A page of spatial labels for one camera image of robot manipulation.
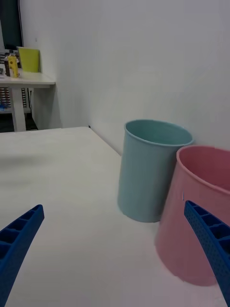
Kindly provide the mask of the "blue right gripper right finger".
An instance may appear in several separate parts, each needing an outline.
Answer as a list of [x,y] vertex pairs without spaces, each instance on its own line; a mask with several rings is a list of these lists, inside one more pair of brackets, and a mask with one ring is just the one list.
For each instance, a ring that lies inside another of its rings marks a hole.
[[230,305],[230,227],[198,206],[186,201],[184,216],[193,229],[216,277],[227,306]]

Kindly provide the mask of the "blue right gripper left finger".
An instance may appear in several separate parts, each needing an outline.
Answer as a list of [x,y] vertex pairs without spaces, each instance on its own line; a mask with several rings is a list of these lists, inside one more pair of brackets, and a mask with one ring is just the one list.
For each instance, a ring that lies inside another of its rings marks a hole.
[[5,306],[27,251],[44,220],[41,204],[0,231],[0,306]]

